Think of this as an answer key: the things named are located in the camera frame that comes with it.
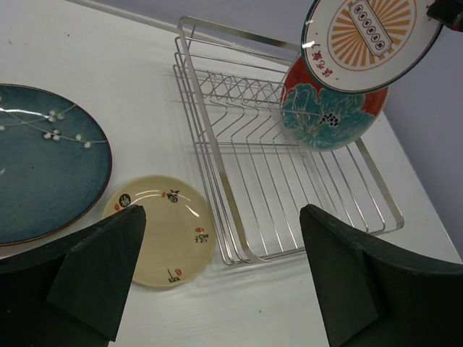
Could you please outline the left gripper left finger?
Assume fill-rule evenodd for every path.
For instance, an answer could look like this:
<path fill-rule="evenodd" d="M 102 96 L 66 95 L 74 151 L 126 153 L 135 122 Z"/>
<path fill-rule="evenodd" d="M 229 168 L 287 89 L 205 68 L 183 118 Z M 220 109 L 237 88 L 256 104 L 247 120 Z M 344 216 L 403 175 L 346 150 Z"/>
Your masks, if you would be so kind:
<path fill-rule="evenodd" d="M 116 340 L 145 233 L 139 205 L 1 260 L 2 346 Z"/>

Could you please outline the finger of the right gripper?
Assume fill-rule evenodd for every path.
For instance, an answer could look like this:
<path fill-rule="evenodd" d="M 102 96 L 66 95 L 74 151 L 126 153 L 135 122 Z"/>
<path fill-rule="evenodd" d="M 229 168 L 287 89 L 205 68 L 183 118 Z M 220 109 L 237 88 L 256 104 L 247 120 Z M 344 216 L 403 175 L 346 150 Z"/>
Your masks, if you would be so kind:
<path fill-rule="evenodd" d="M 443 26 L 462 32 L 462 0 L 436 0 L 428 6 L 427 16 Z"/>

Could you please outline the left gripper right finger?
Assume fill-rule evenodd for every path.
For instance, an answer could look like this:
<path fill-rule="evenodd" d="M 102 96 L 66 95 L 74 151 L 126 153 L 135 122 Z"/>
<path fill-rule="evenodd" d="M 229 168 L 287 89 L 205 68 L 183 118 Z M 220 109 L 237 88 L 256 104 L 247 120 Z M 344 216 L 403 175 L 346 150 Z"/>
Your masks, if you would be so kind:
<path fill-rule="evenodd" d="M 388 243 L 311 204 L 300 226 L 330 346 L 462 345 L 462 265 Z"/>

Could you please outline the white plate orange sunburst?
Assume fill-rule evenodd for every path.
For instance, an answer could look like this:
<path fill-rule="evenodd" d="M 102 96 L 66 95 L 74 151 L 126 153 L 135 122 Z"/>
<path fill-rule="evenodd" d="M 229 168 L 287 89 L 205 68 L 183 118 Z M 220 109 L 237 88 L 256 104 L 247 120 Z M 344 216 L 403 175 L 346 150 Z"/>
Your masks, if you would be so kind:
<path fill-rule="evenodd" d="M 314 1 L 302 29 L 301 56 L 325 89 L 371 93 L 399 80 L 429 52 L 443 26 L 431 1 Z"/>

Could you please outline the small beige plate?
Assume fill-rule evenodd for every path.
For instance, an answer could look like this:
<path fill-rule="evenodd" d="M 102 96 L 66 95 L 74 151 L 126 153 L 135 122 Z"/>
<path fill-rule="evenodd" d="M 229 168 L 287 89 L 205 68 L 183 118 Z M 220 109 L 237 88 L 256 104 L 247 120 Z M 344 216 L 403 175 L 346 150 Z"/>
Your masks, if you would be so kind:
<path fill-rule="evenodd" d="M 170 176 L 144 176 L 126 183 L 107 202 L 106 218 L 131 205 L 144 208 L 146 225 L 133 282 L 171 288 L 192 280 L 210 262 L 216 229 L 208 201 Z"/>

